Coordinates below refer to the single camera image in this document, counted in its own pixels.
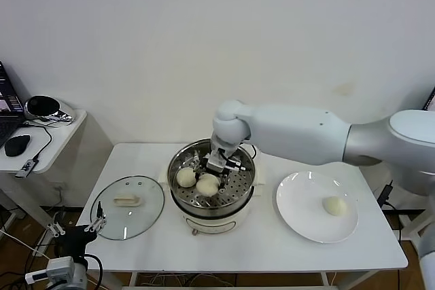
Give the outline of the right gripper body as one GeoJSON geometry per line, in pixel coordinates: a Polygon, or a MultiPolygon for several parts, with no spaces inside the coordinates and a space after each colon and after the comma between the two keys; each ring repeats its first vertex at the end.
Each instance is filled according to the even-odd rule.
{"type": "Polygon", "coordinates": [[[223,172],[233,153],[234,147],[212,147],[207,158],[206,168],[215,172],[223,172]]]}

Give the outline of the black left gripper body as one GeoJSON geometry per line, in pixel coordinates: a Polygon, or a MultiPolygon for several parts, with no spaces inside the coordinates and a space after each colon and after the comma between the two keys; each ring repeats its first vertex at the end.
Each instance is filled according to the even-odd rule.
{"type": "Polygon", "coordinates": [[[97,239],[97,232],[88,225],[67,228],[64,234],[56,239],[57,257],[83,257],[88,243],[97,239]]]}

